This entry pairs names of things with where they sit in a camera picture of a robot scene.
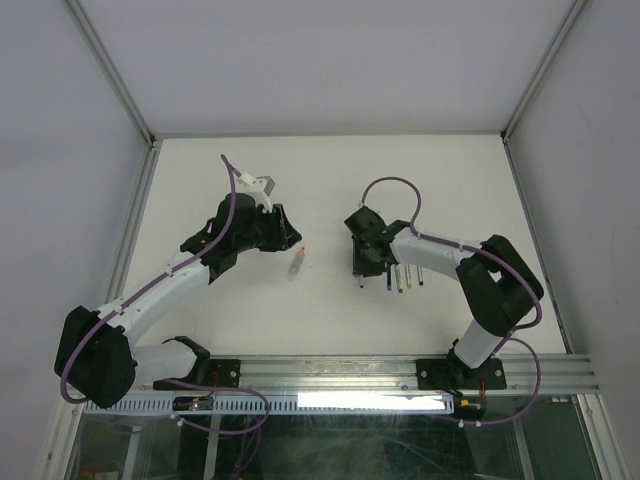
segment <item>white table surface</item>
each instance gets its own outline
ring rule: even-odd
[[[351,275],[343,221],[368,183],[386,175],[420,188],[419,228],[468,240],[504,235],[542,280],[497,135],[217,138],[163,142],[127,291],[215,215],[229,191],[221,153],[242,171],[275,179],[272,199],[284,204],[303,241],[284,253],[241,254],[234,268],[168,312],[141,344],[187,335],[212,354],[445,353],[471,320],[457,282],[425,271],[424,287],[398,294],[386,291],[384,277],[365,280],[361,290]],[[408,220],[415,206],[413,192],[399,183],[374,187],[369,199],[387,222]],[[303,245],[303,268],[288,282],[287,269]],[[518,336],[539,353],[564,353],[548,295],[542,306],[541,325]]]

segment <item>glass panel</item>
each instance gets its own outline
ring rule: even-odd
[[[488,397],[487,419],[508,416],[526,401]],[[247,415],[188,418],[224,430],[256,421]],[[272,415],[255,433],[218,437],[179,428],[167,417],[94,414],[83,417],[78,438],[79,455],[67,478],[83,480],[598,478],[570,397],[540,398],[521,422],[480,428],[427,415],[301,412]]]

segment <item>black base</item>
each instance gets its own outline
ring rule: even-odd
[[[240,360],[220,359],[210,357],[204,377],[200,381],[185,378],[184,381],[203,387],[213,387],[218,381],[218,387],[238,387],[240,384]],[[159,391],[176,390],[177,386],[165,380],[153,382],[153,389]]]
[[[490,358],[487,360],[480,368],[471,371],[469,376],[462,380],[462,384],[457,384],[455,387],[449,383],[449,379],[447,378],[449,371],[450,363],[446,358],[416,360],[418,390],[480,391],[483,379],[486,390],[507,389],[507,379],[504,375],[502,361],[498,358]]]

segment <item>small object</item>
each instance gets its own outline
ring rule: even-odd
[[[400,274],[400,267],[398,267],[398,265],[394,265],[393,270],[396,274],[396,287],[398,288],[398,293],[402,293],[404,290],[402,289],[402,275]]]
[[[387,292],[393,290],[391,286],[391,265],[387,264]]]
[[[293,257],[293,261],[291,262],[291,266],[289,267],[289,271],[287,272],[287,280],[289,280],[290,282],[296,279],[296,276],[300,271],[300,267],[302,266],[302,262],[304,262],[305,253],[306,252],[304,250],[304,247],[302,247],[300,250],[298,250],[296,256]]]
[[[404,266],[404,276],[407,277],[407,288],[413,287],[411,284],[411,268],[409,265]]]

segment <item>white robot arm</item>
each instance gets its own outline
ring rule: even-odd
[[[440,372],[443,379],[440,386],[444,390],[461,388],[464,379],[491,357],[534,307],[520,280],[528,284],[538,300],[544,294],[531,270],[502,236],[493,235],[485,242],[428,234],[419,237],[408,222],[396,220],[386,225],[366,206],[345,220],[345,224],[353,239],[354,275],[382,275],[388,265],[405,264],[427,268],[460,282],[473,320],[447,355],[446,372]],[[504,268],[505,264],[511,267],[511,272]],[[500,274],[497,280],[492,276],[496,273]]]
[[[136,293],[94,311],[77,307],[67,316],[54,370],[99,407],[112,406],[132,386],[162,379],[179,378],[201,384],[211,373],[210,355],[205,348],[187,337],[138,347],[142,335],[177,303],[233,267],[239,253],[253,248],[284,251],[302,239],[282,205],[271,203],[269,196],[275,183],[270,177],[235,174],[233,218],[217,244],[212,242],[230,215],[230,195],[218,206],[217,215],[188,238],[157,275],[136,288]],[[101,322],[104,325],[80,350],[65,376],[68,360],[85,341],[87,332]]]

